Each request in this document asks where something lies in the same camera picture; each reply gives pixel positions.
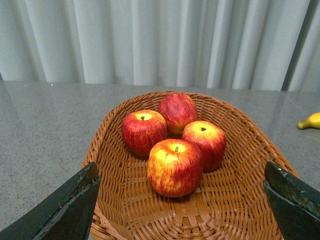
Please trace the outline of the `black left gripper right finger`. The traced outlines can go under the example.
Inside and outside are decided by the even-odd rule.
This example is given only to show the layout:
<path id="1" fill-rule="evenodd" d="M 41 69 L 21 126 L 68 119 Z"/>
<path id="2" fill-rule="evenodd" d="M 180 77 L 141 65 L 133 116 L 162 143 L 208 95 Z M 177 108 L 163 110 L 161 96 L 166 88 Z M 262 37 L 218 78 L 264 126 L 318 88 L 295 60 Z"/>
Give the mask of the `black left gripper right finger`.
<path id="1" fill-rule="evenodd" d="M 264 176 L 264 192 L 283 238 L 318 240 L 320 192 L 271 161 Z"/>

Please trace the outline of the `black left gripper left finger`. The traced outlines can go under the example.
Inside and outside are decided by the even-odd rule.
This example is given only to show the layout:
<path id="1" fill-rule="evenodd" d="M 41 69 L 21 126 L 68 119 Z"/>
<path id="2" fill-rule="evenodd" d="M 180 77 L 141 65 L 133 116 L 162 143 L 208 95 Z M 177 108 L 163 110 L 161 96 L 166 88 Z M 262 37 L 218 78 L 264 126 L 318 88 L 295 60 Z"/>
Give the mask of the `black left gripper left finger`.
<path id="1" fill-rule="evenodd" d="M 2 240 L 86 240 L 101 176 L 94 162 L 0 232 Z"/>

